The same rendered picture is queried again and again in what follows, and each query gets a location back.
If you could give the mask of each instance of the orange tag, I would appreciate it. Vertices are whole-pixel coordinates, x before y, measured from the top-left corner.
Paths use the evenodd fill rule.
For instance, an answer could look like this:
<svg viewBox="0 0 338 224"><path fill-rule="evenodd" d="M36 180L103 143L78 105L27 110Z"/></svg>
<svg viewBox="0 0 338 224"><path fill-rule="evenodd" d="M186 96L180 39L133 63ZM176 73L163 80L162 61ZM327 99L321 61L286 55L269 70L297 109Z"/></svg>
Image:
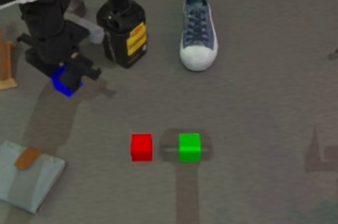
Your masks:
<svg viewBox="0 0 338 224"><path fill-rule="evenodd" d="M41 150L29 146L21 153L14 165L20 170L28 169L41 154Z"/></svg>

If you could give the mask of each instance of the red cube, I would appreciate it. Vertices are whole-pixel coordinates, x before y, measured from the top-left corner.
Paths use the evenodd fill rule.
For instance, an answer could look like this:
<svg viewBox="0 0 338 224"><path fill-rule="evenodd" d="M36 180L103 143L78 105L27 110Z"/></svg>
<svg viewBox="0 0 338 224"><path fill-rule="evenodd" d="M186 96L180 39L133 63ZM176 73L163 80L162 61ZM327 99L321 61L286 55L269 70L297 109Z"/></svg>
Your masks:
<svg viewBox="0 0 338 224"><path fill-rule="evenodd" d="M153 138L151 134L132 134L130 155L133 162L153 160Z"/></svg>

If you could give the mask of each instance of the shoelace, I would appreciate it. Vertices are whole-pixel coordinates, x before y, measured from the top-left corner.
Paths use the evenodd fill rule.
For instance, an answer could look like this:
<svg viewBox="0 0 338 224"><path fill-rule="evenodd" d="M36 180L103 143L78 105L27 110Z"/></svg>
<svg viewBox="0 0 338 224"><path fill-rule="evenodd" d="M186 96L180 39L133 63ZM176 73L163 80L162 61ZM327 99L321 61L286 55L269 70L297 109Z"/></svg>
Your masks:
<svg viewBox="0 0 338 224"><path fill-rule="evenodd" d="M186 41L191 42L207 42L207 25L205 11L201 8L194 8L189 12L188 30L186 33Z"/></svg>

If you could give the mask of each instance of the cube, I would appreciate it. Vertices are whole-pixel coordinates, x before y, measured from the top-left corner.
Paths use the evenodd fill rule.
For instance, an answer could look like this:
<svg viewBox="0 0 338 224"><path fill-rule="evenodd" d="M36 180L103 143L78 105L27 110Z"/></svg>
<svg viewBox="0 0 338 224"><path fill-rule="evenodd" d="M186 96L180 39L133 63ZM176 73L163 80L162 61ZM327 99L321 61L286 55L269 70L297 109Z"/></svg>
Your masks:
<svg viewBox="0 0 338 224"><path fill-rule="evenodd" d="M201 137L199 133L179 134L179 161L199 162L201 160Z"/></svg>
<svg viewBox="0 0 338 224"><path fill-rule="evenodd" d="M153 160L153 138L151 134L132 134L130 156L133 162Z"/></svg>

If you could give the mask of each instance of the gray pouch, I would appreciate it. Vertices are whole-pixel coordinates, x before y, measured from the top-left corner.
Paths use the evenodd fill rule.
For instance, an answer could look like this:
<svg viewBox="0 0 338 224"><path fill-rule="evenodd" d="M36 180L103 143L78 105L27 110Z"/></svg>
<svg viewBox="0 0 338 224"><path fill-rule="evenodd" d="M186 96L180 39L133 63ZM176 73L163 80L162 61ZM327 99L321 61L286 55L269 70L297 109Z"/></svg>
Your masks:
<svg viewBox="0 0 338 224"><path fill-rule="evenodd" d="M0 146L0 200L36 214L66 166L65 160L13 142Z"/></svg>

